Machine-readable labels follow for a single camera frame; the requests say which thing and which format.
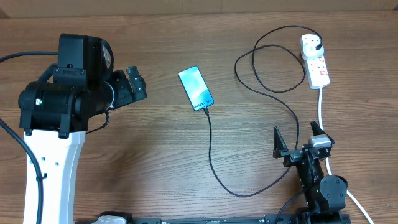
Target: phone screen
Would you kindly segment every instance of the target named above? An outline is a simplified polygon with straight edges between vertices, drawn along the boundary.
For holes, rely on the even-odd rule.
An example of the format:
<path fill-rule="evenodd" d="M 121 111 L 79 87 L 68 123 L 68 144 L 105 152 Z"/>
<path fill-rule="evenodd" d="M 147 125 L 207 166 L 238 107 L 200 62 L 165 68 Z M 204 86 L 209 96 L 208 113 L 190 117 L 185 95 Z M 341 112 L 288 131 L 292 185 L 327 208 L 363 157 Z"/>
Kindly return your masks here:
<path fill-rule="evenodd" d="M 197 66 L 181 71 L 178 75 L 195 111 L 214 103 L 213 97 Z"/>

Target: wooden table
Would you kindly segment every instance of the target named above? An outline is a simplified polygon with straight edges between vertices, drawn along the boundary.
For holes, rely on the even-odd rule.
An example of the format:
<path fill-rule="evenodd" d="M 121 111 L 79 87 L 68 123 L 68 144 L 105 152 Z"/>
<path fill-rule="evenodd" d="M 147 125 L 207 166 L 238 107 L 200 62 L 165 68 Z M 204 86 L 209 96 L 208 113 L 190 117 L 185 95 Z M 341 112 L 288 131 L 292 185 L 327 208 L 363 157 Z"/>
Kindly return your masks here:
<path fill-rule="evenodd" d="M 336 140 L 334 174 L 348 180 L 350 191 L 375 223 L 397 223 L 394 11 L 4 19 L 0 55 L 56 51 L 63 32 L 93 35 L 111 44 L 115 69 L 137 65 L 146 80 L 147 99 L 112 111 L 106 129 L 87 135 L 77 172 L 76 220 L 95 218 L 105 210 L 132 212 L 135 217 L 253 217 L 277 213 L 300 190 L 295 169 L 251 198 L 225 192 L 209 167 L 205 114 L 192 110 L 177 73 L 200 67 L 216 101 L 210 108 L 214 167 L 231 190 L 254 192 L 285 171 L 282 160 L 272 158 L 272 128 L 279 127 L 291 149 L 296 128 L 281 104 L 238 83 L 233 66 L 262 34 L 288 24 L 309 26 L 324 40 L 331 85 L 324 89 L 323 123 Z M 299 54 L 299 38 L 306 33 L 285 29 L 262 43 L 280 44 Z M 265 91 L 252 73 L 250 59 L 239 62 L 238 72 L 248 85 Z M 1 118 L 20 135 L 19 93 L 56 60 L 28 56 L 0 65 Z M 264 83 L 277 90 L 293 86 L 302 76 L 300 65 L 281 49 L 258 52 L 256 67 Z M 291 92 L 273 95 L 296 112 L 299 144 L 306 144 L 312 134 L 309 123 L 317 120 L 318 91 L 309 89 L 306 79 Z M 103 121 L 104 116 L 91 119 L 90 128 Z M 0 223 L 21 223 L 26 157 L 4 131 L 0 138 Z M 286 212 L 304 205 L 301 198 Z M 348 197 L 343 213 L 349 213 L 353 223 L 366 222 Z"/>

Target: power socket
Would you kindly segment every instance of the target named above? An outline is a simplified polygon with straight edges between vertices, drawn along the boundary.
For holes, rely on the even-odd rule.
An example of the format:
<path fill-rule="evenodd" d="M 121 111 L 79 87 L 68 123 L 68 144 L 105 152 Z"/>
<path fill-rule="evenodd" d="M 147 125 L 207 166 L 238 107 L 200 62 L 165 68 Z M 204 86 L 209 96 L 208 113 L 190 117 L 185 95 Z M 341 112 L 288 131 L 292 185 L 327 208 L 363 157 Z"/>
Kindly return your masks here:
<path fill-rule="evenodd" d="M 320 44 L 320 38 L 314 34 L 305 34 L 300 38 L 301 55 L 304 60 L 311 60 L 319 58 L 325 52 L 323 46 L 319 50 L 316 47 Z"/>
<path fill-rule="evenodd" d="M 329 73 L 323 55 L 316 59 L 305 60 L 305 69 L 311 89 L 316 90 L 330 84 Z"/>

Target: white plug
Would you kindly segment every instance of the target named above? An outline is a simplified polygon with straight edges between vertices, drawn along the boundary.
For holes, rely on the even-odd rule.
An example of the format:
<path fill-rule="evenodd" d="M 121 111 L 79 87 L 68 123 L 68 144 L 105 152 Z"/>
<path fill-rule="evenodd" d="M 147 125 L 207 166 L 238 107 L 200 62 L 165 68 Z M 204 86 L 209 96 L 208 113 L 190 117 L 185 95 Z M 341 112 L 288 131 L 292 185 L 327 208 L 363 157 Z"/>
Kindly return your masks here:
<path fill-rule="evenodd" d="M 304 60 L 311 60 L 319 58 L 325 52 L 323 46 L 319 50 L 317 50 L 317 46 L 320 44 L 319 36 L 315 34 L 305 34 L 300 38 L 301 44 L 301 55 Z"/>

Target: black cable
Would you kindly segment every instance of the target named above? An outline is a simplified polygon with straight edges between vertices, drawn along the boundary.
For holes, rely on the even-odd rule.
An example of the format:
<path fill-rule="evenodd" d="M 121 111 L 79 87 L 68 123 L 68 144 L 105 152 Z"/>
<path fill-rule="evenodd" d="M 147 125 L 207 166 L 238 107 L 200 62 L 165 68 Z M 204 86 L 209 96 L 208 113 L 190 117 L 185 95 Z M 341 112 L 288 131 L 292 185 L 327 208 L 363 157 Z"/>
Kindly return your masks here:
<path fill-rule="evenodd" d="M 58 52 L 43 52 L 43 51 L 34 51 L 34 52 L 19 52 L 15 54 L 10 54 L 0 58 L 0 63 L 6 61 L 8 59 L 12 59 L 14 57 L 20 57 L 25 55 L 58 55 Z"/>
<path fill-rule="evenodd" d="M 285 47 L 283 47 L 283 46 L 280 46 L 280 45 L 268 45 L 268 46 L 269 46 L 269 47 L 270 47 L 270 46 L 280 47 L 280 48 L 282 48 L 282 49 L 288 51 L 291 55 L 293 55 L 293 56 L 296 58 L 296 60 L 297 60 L 297 61 L 301 64 L 301 66 L 303 67 L 303 70 L 304 70 L 304 77 L 301 79 L 301 81 L 300 81 L 297 85 L 293 86 L 292 88 L 289 88 L 289 89 L 287 89 L 287 90 L 282 90 L 282 91 L 271 90 L 270 88 L 266 87 L 266 86 L 262 83 L 262 81 L 260 80 L 259 75 L 257 74 L 256 67 L 254 66 L 254 53 L 255 53 L 256 50 L 258 50 L 258 49 L 256 49 L 257 44 L 258 44 L 265 36 L 267 36 L 268 34 L 270 34 L 270 33 L 272 33 L 272 32 L 275 32 L 275 31 L 277 31 L 277 30 L 280 30 L 280 29 L 288 28 L 288 27 L 298 27 L 298 28 L 303 28 L 303 29 L 310 30 L 310 31 L 314 32 L 317 36 L 319 36 L 319 39 L 320 39 L 320 43 L 316 46 L 316 49 L 319 50 L 319 49 L 321 49 L 321 47 L 322 47 L 322 37 L 321 37 L 321 35 L 319 35 L 315 30 L 313 30 L 313 29 L 311 29 L 311 28 L 308 28 L 308 27 L 305 27 L 305 26 L 300 26 L 300 25 L 282 26 L 282 27 L 279 27 L 279 28 L 276 28 L 276 29 L 274 29 L 274 30 L 269 31 L 268 33 L 266 33 L 266 34 L 264 34 L 262 37 L 260 37 L 260 39 L 257 40 L 256 44 L 254 44 L 254 48 L 253 48 L 253 50 L 251 51 L 251 52 L 252 52 L 252 61 L 251 61 L 251 63 L 252 63 L 252 66 L 253 66 L 254 74 L 255 74 L 257 80 L 259 80 L 259 83 L 261 84 L 261 86 L 262 86 L 263 88 L 265 88 L 266 90 L 271 91 L 271 92 L 273 92 L 273 93 L 285 93 L 285 92 L 288 92 L 288 91 L 290 91 L 290 90 L 294 90 L 296 87 L 298 87 L 298 86 L 304 81 L 304 78 L 305 78 L 305 68 L 304 68 L 304 66 L 303 66 L 303 63 L 300 61 L 300 59 L 299 59 L 295 54 L 293 54 L 293 52 L 291 52 L 291 51 L 288 50 L 287 48 L 285 48 Z"/>
<path fill-rule="evenodd" d="M 274 93 L 285 93 L 285 92 L 288 92 L 288 91 L 291 91 L 291 90 L 294 90 L 295 88 L 297 88 L 297 87 L 304 81 L 304 79 L 305 79 L 305 67 L 304 67 L 303 63 L 301 62 L 301 60 L 300 60 L 293 52 L 291 52 L 289 49 L 287 49 L 287 48 L 285 48 L 285 47 L 283 47 L 283 46 L 281 46 L 281 45 L 269 44 L 269 45 L 263 45 L 263 46 L 257 47 L 257 44 L 258 44 L 258 43 L 260 42 L 260 40 L 262 40 L 266 35 L 268 35 L 268 34 L 274 32 L 274 31 L 277 31 L 277 30 L 280 30 L 280 29 L 283 29 L 283 28 L 287 28 L 287 27 L 299 27 L 299 28 L 307 29 L 307 30 L 310 30 L 310 31 L 316 33 L 316 35 L 319 36 L 319 38 L 320 38 L 320 44 L 319 44 L 316 48 L 317 48 L 317 49 L 320 49 L 320 47 L 322 46 L 322 38 L 321 38 L 321 36 L 320 36 L 317 32 L 315 32 L 314 30 L 312 30 L 312 29 L 310 29 L 310 28 L 308 28 L 308 27 L 298 26 L 298 25 L 289 25 L 289 26 L 279 27 L 279 28 L 276 28 L 276 29 L 274 29 L 274 30 L 272 30 L 272 31 L 270 31 L 270 32 L 268 32 L 268 33 L 266 33 L 266 34 L 264 34 L 264 35 L 263 35 L 262 37 L 260 37 L 260 39 L 256 42 L 256 44 L 254 45 L 253 50 L 251 50 L 251 51 L 249 51 L 249 52 L 246 52 L 245 54 L 243 54 L 242 56 L 240 56 L 240 57 L 235 61 L 234 71 L 235 71 L 236 78 L 237 78 L 237 79 L 239 80 L 239 82 L 240 82 L 244 87 L 246 87 L 248 90 L 251 90 L 251 91 L 253 91 L 253 92 L 255 92 L 255 93 L 258 93 L 258 94 L 261 94 L 261 95 L 264 95 L 264 96 L 268 96 L 268 97 L 270 97 L 270 98 L 272 98 L 272 99 L 278 101 L 279 103 L 282 103 L 282 104 L 292 113 L 292 115 L 293 115 L 293 117 L 294 117 L 294 120 L 295 120 L 296 123 L 297 123 L 297 137 L 296 137 L 296 143 L 295 143 L 295 147 L 294 147 L 294 150 L 297 150 L 297 146 L 298 146 L 298 144 L 299 144 L 299 136 L 300 136 L 300 122 L 299 122 L 299 119 L 297 118 L 296 114 L 293 112 L 293 110 L 292 110 L 289 106 L 287 106 L 287 104 L 284 103 L 282 100 L 280 100 L 280 99 L 278 99 L 278 98 L 276 98 L 276 97 L 274 97 L 274 96 L 272 96 L 272 95 L 268 95 L 267 93 L 263 93 L 263 92 L 260 92 L 260 91 L 257 91 L 257 90 L 254 90 L 254 89 L 248 87 L 248 86 L 247 86 L 245 83 L 243 83 L 242 80 L 239 78 L 239 75 L 238 75 L 238 72 L 237 72 L 237 69 L 236 69 L 239 60 L 240 60 L 241 58 L 245 57 L 246 55 L 252 53 L 252 66 L 253 66 L 253 71 L 254 71 L 254 74 L 255 74 L 257 80 L 259 81 L 259 83 L 262 85 L 263 88 L 265 88 L 266 90 L 269 90 L 269 91 L 271 91 L 271 92 L 274 92 Z M 282 48 L 282 49 L 286 50 L 289 54 L 291 54 L 291 55 L 299 62 L 299 64 L 300 64 L 301 67 L 303 68 L 303 78 L 299 81 L 298 84 L 296 84 L 295 86 L 293 86 L 292 88 L 289 88 L 289 89 L 287 89 L 287 90 L 276 91 L 276 90 L 271 90 L 270 88 L 266 87 L 266 86 L 262 83 L 261 79 L 259 78 L 259 75 L 257 74 L 256 67 L 255 67 L 255 65 L 254 65 L 254 53 L 255 53 L 255 51 L 257 51 L 257 50 L 263 49 L 263 48 L 266 48 L 266 47 L 279 47 L 279 48 Z M 287 170 L 286 170 L 277 180 L 275 180 L 273 183 L 271 183 L 271 184 L 268 185 L 267 187 L 264 187 L 263 189 L 261 189 L 261 190 L 259 190 L 259 191 L 257 191 L 257 192 L 254 192 L 253 194 L 249 194 L 249 195 L 239 195 L 239 194 L 236 194 L 236 193 L 230 191 L 230 190 L 220 181 L 220 179 L 218 178 L 218 176 L 217 176 L 217 174 L 216 174 L 216 172 L 215 172 L 215 170 L 214 170 L 214 168 L 213 168 L 213 164 L 211 163 L 211 123 L 210 123 L 210 115 L 209 115 L 209 112 L 208 112 L 208 109 L 207 109 L 207 108 L 205 108 L 205 113 L 206 113 L 206 115 L 207 115 L 207 117 L 208 117 L 209 126 L 210 126 L 210 146 L 209 146 L 209 162 L 210 162 L 210 168 L 211 168 L 211 171 L 213 171 L 213 174 L 214 174 L 214 176 L 216 177 L 217 181 L 220 183 L 220 185 L 221 185 L 228 193 L 230 193 L 231 195 L 237 196 L 237 197 L 252 197 L 252 196 L 254 196 L 254 195 L 257 195 L 257 194 L 259 194 L 259 193 L 261 193 L 261 192 L 263 192 L 263 191 L 269 189 L 269 188 L 272 187 L 274 184 L 278 183 L 278 181 L 280 181 L 280 180 L 288 173 L 288 171 L 290 170 L 290 167 L 288 167 Z"/>
<path fill-rule="evenodd" d="M 37 218 L 36 224 L 42 223 L 42 215 L 43 215 L 43 177 L 42 171 L 40 170 L 39 163 L 32 150 L 30 150 L 29 146 L 2 120 L 0 119 L 0 126 L 7 131 L 8 134 L 11 135 L 25 150 L 26 154 L 29 156 L 30 160 L 36 171 L 36 180 L 37 180 L 37 188 L 38 192 L 38 202 L 37 202 Z"/>
<path fill-rule="evenodd" d="M 290 167 L 289 167 L 277 180 L 275 180 L 273 183 L 271 183 L 271 184 L 268 185 L 267 187 L 264 187 L 263 189 L 261 189 L 261 190 L 259 190 L 259 191 L 257 191 L 257 192 L 254 192 L 253 194 L 249 194 L 249 195 L 239 195 L 239 194 L 236 194 L 236 193 L 230 191 L 227 187 L 225 187 L 225 185 L 222 183 L 222 181 L 220 181 L 220 179 L 218 178 L 218 176 L 217 176 L 217 174 L 216 174 L 216 172 L 215 172 L 215 170 L 214 170 L 214 168 L 213 168 L 213 163 L 211 162 L 211 136 L 212 136 L 212 132 L 211 132 L 211 121 L 210 121 L 210 115 L 209 115 L 208 109 L 205 108 L 204 110 L 205 110 L 205 114 L 207 115 L 207 119 L 209 120 L 209 127 L 210 127 L 210 143 L 209 143 L 209 163 L 210 163 L 210 168 L 211 168 L 211 171 L 213 172 L 214 176 L 216 177 L 217 181 L 220 183 L 220 185 L 221 185 L 228 193 L 230 193 L 231 195 L 237 196 L 237 197 L 242 197 L 242 198 L 245 198 L 245 197 L 252 197 L 252 196 L 255 196 L 256 194 L 259 194 L 259 193 L 261 193 L 261 192 L 267 190 L 268 188 L 272 187 L 274 184 L 278 183 L 278 181 L 280 181 L 280 180 L 288 173 Z"/>
<path fill-rule="evenodd" d="M 306 191 L 307 191 L 308 189 L 310 189 L 310 188 L 311 188 L 311 186 L 309 186 L 309 187 L 307 187 L 307 188 L 301 190 L 297 195 L 294 195 L 290 200 L 288 200 L 288 201 L 285 203 L 285 205 L 282 206 L 282 208 L 280 208 L 280 210 L 279 210 L 279 212 L 278 212 L 278 215 L 277 215 L 276 218 L 275 218 L 275 224 L 278 223 L 279 217 L 282 215 L 282 212 L 285 210 L 285 208 L 286 208 L 290 203 L 292 203 L 294 200 L 298 199 L 298 197 L 299 197 L 300 195 L 302 195 L 304 192 L 306 192 Z"/>
<path fill-rule="evenodd" d="M 109 111 L 105 111 L 105 116 L 106 116 L 105 123 L 104 123 L 101 127 L 96 128 L 96 129 L 91 130 L 91 131 L 87 131 L 86 134 L 93 133 L 93 132 L 95 132 L 95 131 L 98 131 L 98 130 L 100 130 L 100 129 L 105 128 L 105 127 L 109 124 L 109 120 L 111 119 L 111 117 L 110 117 L 110 115 L 109 115 Z"/>

